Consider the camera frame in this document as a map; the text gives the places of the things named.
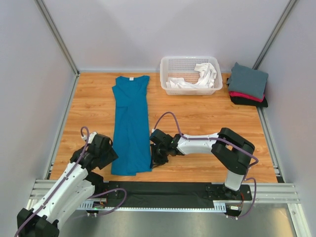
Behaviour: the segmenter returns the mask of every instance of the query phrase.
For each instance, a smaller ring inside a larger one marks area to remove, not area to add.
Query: folded clothes
[[[168,78],[166,85],[168,88],[212,88],[214,87],[214,81],[217,76],[216,69],[210,63],[201,63],[196,64],[194,69],[199,72],[199,79],[197,83],[192,84],[190,82],[186,82],[184,78]]]
[[[268,107],[268,102],[267,99],[264,98],[262,102],[258,102],[258,101],[254,101],[254,100],[249,100],[243,97],[237,97],[237,96],[231,96],[231,101],[235,104],[235,105],[252,105],[252,106],[256,106],[256,107]]]
[[[262,102],[263,99],[265,98],[265,95],[263,95],[262,99],[258,99],[257,97],[251,96],[251,95],[247,95],[244,93],[240,93],[240,92],[236,92],[236,91],[230,91],[228,92],[230,96],[232,97],[243,97],[249,100],[254,100],[254,101],[258,101],[258,102]]]
[[[240,92],[262,99],[268,76],[267,73],[235,63],[232,75],[227,80],[228,91]]]

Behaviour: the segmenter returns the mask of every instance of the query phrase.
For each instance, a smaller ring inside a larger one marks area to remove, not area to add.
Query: teal dress
[[[151,171],[148,106],[149,76],[118,77],[113,86],[116,100],[113,149],[118,159],[112,163],[115,175],[136,175]]]

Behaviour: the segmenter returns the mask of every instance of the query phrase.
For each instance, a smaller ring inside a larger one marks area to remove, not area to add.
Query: white cloth
[[[214,66],[210,63],[196,64],[194,69],[199,72],[199,79],[197,83],[192,84],[186,82],[184,78],[168,78],[166,85],[168,88],[182,88],[182,89],[199,89],[199,88],[212,88],[217,72]]]

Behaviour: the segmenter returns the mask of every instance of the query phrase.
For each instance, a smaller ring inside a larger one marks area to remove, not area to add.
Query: folded red shirt
[[[265,95],[263,95],[262,99],[259,99],[257,97],[254,97],[254,96],[251,96],[251,95],[247,95],[247,94],[244,94],[244,93],[240,93],[240,92],[236,92],[236,91],[230,91],[229,95],[232,96],[232,97],[243,97],[243,98],[246,98],[246,99],[249,99],[249,100],[258,101],[258,102],[262,102],[263,99],[265,98]]]

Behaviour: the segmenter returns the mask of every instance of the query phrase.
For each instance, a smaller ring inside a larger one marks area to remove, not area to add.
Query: wooden floor
[[[73,152],[84,145],[80,128],[88,126],[91,132],[113,138],[115,100],[112,86],[118,76],[138,77],[143,73],[82,73],[68,115],[65,130],[55,160],[51,179],[58,179],[64,171]],[[176,114],[182,132],[190,135],[206,135],[229,127],[256,146],[254,155],[260,162],[251,168],[259,183],[277,182],[258,113],[252,106],[234,105],[223,89],[211,96],[168,96],[161,88],[159,73],[149,73],[147,101],[150,130],[157,119],[166,111]],[[223,81],[229,74],[223,74]],[[165,116],[159,129],[170,135],[177,133],[172,116]],[[213,155],[192,154],[170,157],[169,163],[153,169],[152,172],[136,176],[111,175],[111,166],[96,170],[105,180],[119,181],[182,181],[182,182],[224,182],[226,168]]]

